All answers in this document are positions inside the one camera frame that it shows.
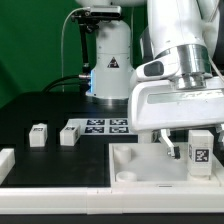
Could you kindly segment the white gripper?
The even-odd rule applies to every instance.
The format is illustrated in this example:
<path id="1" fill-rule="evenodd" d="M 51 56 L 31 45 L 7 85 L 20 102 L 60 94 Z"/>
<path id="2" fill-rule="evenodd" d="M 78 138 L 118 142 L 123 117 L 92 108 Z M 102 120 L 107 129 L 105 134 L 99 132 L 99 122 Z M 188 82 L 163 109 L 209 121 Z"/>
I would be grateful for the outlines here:
<path id="1" fill-rule="evenodd" d="M 175 90 L 168 79 L 150 80 L 144 67 L 135 70 L 131 81 L 128 124 L 132 132 L 161 129 L 159 141 L 173 159 L 180 158 L 180 149 L 169 139 L 169 129 L 216 125 L 218 141 L 224 144 L 224 83 L 219 77 L 208 79 L 205 89 Z"/>

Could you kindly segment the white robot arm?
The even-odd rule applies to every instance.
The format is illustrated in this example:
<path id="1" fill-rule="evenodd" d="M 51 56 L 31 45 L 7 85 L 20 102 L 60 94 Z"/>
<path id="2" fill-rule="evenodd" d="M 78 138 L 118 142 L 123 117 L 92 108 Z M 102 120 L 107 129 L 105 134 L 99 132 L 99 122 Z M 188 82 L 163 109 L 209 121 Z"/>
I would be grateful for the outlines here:
<path id="1" fill-rule="evenodd" d="M 213 76 L 220 34 L 219 0 L 76 0 L 80 27 L 96 31 L 97 62 L 86 96 L 101 103 L 126 101 L 132 132 L 159 135 L 168 154 L 179 149 L 168 138 L 175 129 L 224 124 L 224 79 Z M 152 55 L 137 68 L 129 62 L 124 6 L 147 6 L 143 50 Z"/>

